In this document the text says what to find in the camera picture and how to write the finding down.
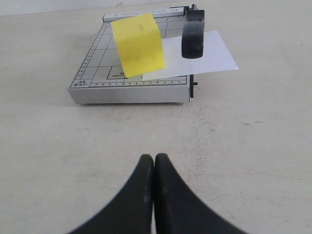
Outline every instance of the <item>white table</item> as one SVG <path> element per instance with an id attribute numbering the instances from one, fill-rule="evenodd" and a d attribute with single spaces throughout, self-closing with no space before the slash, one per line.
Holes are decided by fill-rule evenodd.
<path id="1" fill-rule="evenodd" d="M 312 232 L 312 2 L 195 3 L 240 70 L 195 76 L 182 106 L 79 106 L 67 92 L 103 14 L 179 3 L 0 18 L 1 233 L 69 232 L 159 152 L 249 233 Z"/>

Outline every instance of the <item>measurement scale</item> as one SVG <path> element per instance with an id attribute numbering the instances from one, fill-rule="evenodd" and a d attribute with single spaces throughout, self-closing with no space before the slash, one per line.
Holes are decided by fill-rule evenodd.
<path id="1" fill-rule="evenodd" d="M 143 81 L 126 78 L 118 56 L 111 22 L 152 13 L 162 39 L 181 36 L 188 6 L 145 12 L 107 14 L 68 92 L 76 104 L 185 103 L 193 97 L 193 75 Z"/>

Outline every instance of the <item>wall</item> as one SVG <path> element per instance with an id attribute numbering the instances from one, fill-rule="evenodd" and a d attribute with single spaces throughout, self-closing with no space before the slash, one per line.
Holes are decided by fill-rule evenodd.
<path id="1" fill-rule="evenodd" d="M 0 0 L 0 16 L 169 1 L 174 0 Z"/>

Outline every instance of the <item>paper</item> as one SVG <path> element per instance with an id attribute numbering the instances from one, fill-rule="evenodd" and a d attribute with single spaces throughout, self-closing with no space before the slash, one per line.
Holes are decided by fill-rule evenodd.
<path id="1" fill-rule="evenodd" d="M 114 21 L 112 29 L 127 78 L 166 67 L 160 30 L 152 13 Z"/>
<path id="2" fill-rule="evenodd" d="M 238 70 L 238 66 L 217 31 L 205 32 L 204 54 L 187 59 L 181 55 L 182 37 L 162 40 L 166 68 L 143 74 L 143 80 L 171 78 L 191 74 Z"/>

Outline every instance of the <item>printed grid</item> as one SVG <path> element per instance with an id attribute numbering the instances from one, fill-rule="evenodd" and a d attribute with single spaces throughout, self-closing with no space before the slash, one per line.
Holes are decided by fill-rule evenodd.
<path id="1" fill-rule="evenodd" d="M 185 16 L 156 18 L 155 20 L 162 39 L 182 35 Z M 142 76 L 125 78 L 111 24 L 107 22 L 102 25 L 71 88 L 179 85 L 186 84 L 186 82 L 186 76 L 149 81 L 143 81 Z"/>

